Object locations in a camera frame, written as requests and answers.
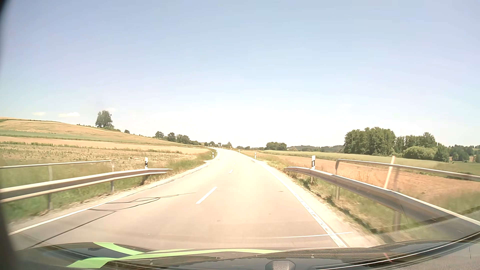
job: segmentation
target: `car hood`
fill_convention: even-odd
[[[388,266],[413,262],[470,241],[415,240],[368,248],[218,248],[154,250],[131,245],[88,242],[49,245],[16,252],[25,269],[40,266],[84,269],[263,269],[272,260],[290,260],[302,269]]]

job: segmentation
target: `distant hill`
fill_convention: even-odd
[[[187,146],[177,142],[169,142],[167,140],[159,140],[96,127],[53,121],[18,120],[11,117],[0,117],[0,136]]]
[[[310,145],[299,145],[299,146],[290,146],[287,147],[288,151],[302,151],[302,152],[325,152],[325,153],[339,153],[343,150],[345,146],[343,145],[335,145],[335,146],[310,146]]]

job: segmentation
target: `green stripe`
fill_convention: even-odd
[[[283,252],[283,250],[233,248],[233,249],[193,250],[193,251],[169,252],[169,253],[160,253],[160,254],[159,253],[143,253],[143,254],[127,256],[123,258],[88,258],[88,259],[76,261],[73,264],[69,265],[68,267],[98,269],[104,266],[106,263],[110,261],[115,261],[115,260],[161,258],[161,257],[170,257],[170,256],[195,255],[195,254],[216,253],[216,252],[246,252],[246,253],[267,254],[267,253],[274,253],[274,252]]]
[[[109,243],[109,242],[93,242],[95,245],[99,245],[104,248],[108,248],[111,250],[115,250],[117,252],[123,253],[123,254],[128,254],[128,255],[138,255],[142,254],[143,252],[137,251],[137,250],[132,250],[128,249],[119,245],[116,245],[114,243]]]
[[[189,249],[193,249],[193,248],[164,249],[164,250],[149,251],[146,253],[172,252],[172,251],[189,250]]]

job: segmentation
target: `guardrail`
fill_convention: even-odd
[[[408,169],[408,170],[416,170],[420,172],[434,172],[434,173],[441,173],[448,176],[459,177],[464,179],[469,179],[472,181],[480,182],[480,176],[466,174],[466,173],[459,173],[459,172],[448,172],[448,171],[441,171],[441,170],[434,170],[434,169],[427,169],[421,167],[412,167],[406,165],[399,165],[399,164],[390,164],[390,163],[382,163],[382,162],[373,162],[373,161],[362,161],[362,160],[344,160],[344,159],[337,159],[335,163],[335,170],[338,171],[338,166],[340,162],[347,162],[347,163],[362,163],[362,164],[374,164],[374,165],[381,165],[386,167],[394,167],[399,169]]]
[[[52,166],[55,165],[69,165],[69,164],[82,164],[82,163],[99,163],[99,162],[110,162],[112,166],[112,172],[115,170],[115,165],[111,160],[94,160],[94,161],[73,161],[73,162],[56,162],[56,163],[40,163],[40,164],[23,164],[23,165],[11,165],[11,166],[1,166],[0,169],[17,169],[17,168],[29,168],[29,167],[41,167],[48,166],[48,180],[53,180],[53,171]],[[114,185],[113,182],[110,184],[110,191],[113,192]],[[51,194],[47,194],[48,209],[52,210],[52,197]]]
[[[393,209],[397,213],[393,220],[394,231],[400,229],[401,214],[404,214],[406,217],[412,217],[416,221],[424,224],[441,222],[442,225],[439,226],[439,229],[441,229],[450,237],[454,237],[454,239],[459,239],[470,233],[477,233],[480,231],[480,221],[465,217],[458,213],[415,199],[413,197],[409,197],[393,190],[309,168],[286,167],[284,170],[287,172],[297,172],[319,178],[330,184],[336,185]]]
[[[35,184],[7,187],[0,189],[0,203],[50,195],[55,192],[84,187],[93,184],[110,182],[110,192],[114,191],[115,180],[167,173],[171,169],[139,169],[121,172],[107,172],[88,176],[74,177],[62,180],[46,181]],[[52,209],[51,197],[48,197],[48,209]]]

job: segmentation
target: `asphalt road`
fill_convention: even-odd
[[[17,249],[114,242],[151,249],[338,247],[269,171],[220,150],[207,167],[11,236]]]

